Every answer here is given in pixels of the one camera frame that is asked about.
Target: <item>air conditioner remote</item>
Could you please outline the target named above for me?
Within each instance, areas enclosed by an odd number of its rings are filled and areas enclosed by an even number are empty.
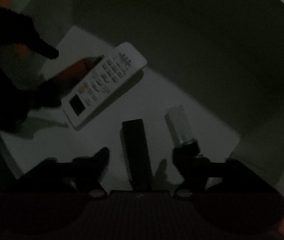
[[[147,60],[128,42],[106,55],[61,100],[62,108],[72,125],[79,126],[146,63]]]

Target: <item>black rectangular object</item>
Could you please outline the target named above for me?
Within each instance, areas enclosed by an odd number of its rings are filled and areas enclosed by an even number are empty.
[[[79,116],[85,110],[85,106],[78,95],[75,95],[69,101],[69,104],[72,106],[72,109],[74,110],[77,116]]]
[[[126,157],[132,177],[132,188],[137,191],[151,190],[152,170],[142,119],[122,123]]]

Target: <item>hand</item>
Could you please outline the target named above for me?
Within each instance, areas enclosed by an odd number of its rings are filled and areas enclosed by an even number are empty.
[[[81,59],[44,82],[32,92],[31,108],[59,107],[60,98],[70,92],[102,58],[103,56]]]
[[[30,17],[0,8],[0,46],[25,44],[48,58],[58,57],[58,51],[40,39]],[[15,131],[30,110],[32,93],[18,90],[0,68],[0,130]]]
[[[59,56],[58,50],[40,39],[30,17],[0,7],[0,46],[12,43],[25,44],[49,59]]]
[[[75,158],[71,163],[58,163],[55,158],[42,161],[0,194],[3,226],[19,234],[42,234],[71,223],[92,199],[88,192],[105,192],[97,179],[109,158],[104,147],[93,157]],[[66,183],[67,178],[75,179],[76,189]]]

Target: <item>finger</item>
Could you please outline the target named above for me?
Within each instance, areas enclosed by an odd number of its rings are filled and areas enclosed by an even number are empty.
[[[23,59],[26,59],[32,55],[32,51],[23,43],[14,43],[14,51]]]
[[[30,106],[32,109],[40,107],[56,108],[61,106],[59,89],[52,81],[46,81],[35,91],[30,93]]]
[[[104,56],[101,55],[99,57],[86,57],[83,59],[85,68],[89,72],[92,68],[94,68],[101,60],[103,60]]]
[[[33,37],[29,41],[26,41],[25,44],[32,51],[43,55],[49,59],[55,59],[59,56],[59,51],[54,47],[48,45],[45,41],[39,37]]]

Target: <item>white remote control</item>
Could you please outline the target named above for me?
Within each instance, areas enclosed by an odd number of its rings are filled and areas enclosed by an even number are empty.
[[[128,42],[122,43],[106,55],[61,100],[62,108],[72,125],[79,126],[146,63],[147,60]]]

